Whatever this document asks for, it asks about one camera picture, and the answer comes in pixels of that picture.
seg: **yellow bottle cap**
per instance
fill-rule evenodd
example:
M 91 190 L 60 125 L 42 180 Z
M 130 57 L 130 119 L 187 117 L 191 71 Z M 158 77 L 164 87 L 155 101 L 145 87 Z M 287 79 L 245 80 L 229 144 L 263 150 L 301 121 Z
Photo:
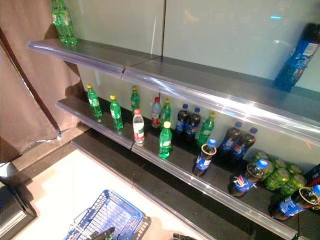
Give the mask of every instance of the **yellow bottle cap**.
M 169 121 L 165 121 L 164 124 L 163 124 L 163 127 L 164 127 L 165 129 L 169 129 L 170 126 L 171 126 L 171 123 L 170 123 Z

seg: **blue bottle cap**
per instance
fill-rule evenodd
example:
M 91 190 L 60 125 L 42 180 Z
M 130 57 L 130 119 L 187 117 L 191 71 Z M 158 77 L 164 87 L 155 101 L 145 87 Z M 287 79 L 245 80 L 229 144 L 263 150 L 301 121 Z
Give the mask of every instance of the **blue bottle cap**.
M 258 129 L 256 129 L 255 127 L 250 128 L 249 131 L 251 134 L 256 134 L 258 132 Z
M 241 128 L 241 126 L 242 126 L 242 122 L 236 121 L 235 124 L 234 124 L 234 126 L 239 129 L 239 128 Z
M 208 145 L 210 147 L 215 147 L 216 146 L 216 140 L 214 138 L 209 138 Z
M 260 159 L 256 164 L 261 169 L 265 169 L 266 167 L 268 167 L 268 162 L 264 159 Z
M 314 186 L 312 187 L 312 190 L 313 190 L 316 194 L 320 195 L 320 184 L 314 185 Z

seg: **white floor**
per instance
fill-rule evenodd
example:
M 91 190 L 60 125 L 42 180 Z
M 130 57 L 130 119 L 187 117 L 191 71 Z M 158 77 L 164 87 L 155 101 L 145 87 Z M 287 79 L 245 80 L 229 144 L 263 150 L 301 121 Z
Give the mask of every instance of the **white floor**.
M 113 190 L 135 205 L 152 223 L 144 240 L 170 240 L 173 233 L 203 239 L 175 216 L 132 189 L 111 171 L 73 151 L 36 176 L 27 188 L 38 218 L 14 240 L 62 240 L 74 218 L 92 206 L 103 190 Z

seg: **clear plastic bottle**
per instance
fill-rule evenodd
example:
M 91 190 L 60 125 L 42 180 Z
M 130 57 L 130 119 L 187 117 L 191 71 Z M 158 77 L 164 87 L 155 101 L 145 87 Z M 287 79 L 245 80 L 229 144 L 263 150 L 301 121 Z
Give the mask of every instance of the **clear plastic bottle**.
M 152 127 L 155 129 L 160 127 L 160 114 L 161 114 L 160 97 L 156 96 L 154 98 L 154 103 L 152 105 L 152 122 L 151 122 Z
M 141 115 L 140 109 L 134 110 L 132 125 L 133 125 L 134 141 L 138 145 L 141 145 L 145 140 L 145 130 L 144 130 L 145 122 L 144 122 L 144 118 Z

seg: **green bottle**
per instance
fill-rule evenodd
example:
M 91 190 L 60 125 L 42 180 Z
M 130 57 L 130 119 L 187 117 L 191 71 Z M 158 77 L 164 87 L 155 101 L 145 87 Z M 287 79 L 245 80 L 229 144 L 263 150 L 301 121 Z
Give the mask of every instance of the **green bottle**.
M 132 94 L 131 94 L 131 108 L 132 108 L 132 114 L 135 114 L 136 109 L 140 109 L 140 97 L 137 92 L 138 88 L 137 86 L 132 87 Z
M 164 105 L 161 110 L 161 117 L 160 117 L 161 129 L 164 128 L 165 122 L 170 122 L 170 115 L 171 115 L 170 99 L 167 98 L 164 100 Z
M 63 0 L 51 0 L 51 11 L 60 41 L 64 44 L 77 44 L 78 39 L 65 2 Z
M 116 95 L 110 95 L 110 99 L 110 112 L 113 119 L 114 127 L 118 130 L 122 129 L 124 127 L 124 123 L 122 122 L 121 107 L 116 101 Z
M 171 123 L 165 121 L 159 138 L 159 157 L 166 159 L 170 155 L 172 133 L 170 131 Z
M 91 84 L 88 84 L 86 87 L 88 88 L 88 99 L 89 99 L 89 103 L 90 103 L 90 105 L 92 107 L 93 114 L 94 114 L 95 117 L 101 117 L 102 116 L 102 111 L 101 111 L 101 108 L 100 108 L 98 95 L 93 90 Z
M 215 127 L 215 117 L 216 114 L 214 112 L 211 112 L 209 115 L 209 118 L 207 118 L 202 125 L 201 131 L 200 131 L 200 135 L 198 140 L 196 141 L 196 144 L 198 145 L 198 147 L 201 148 L 201 146 L 205 143 L 207 143 L 212 130 Z

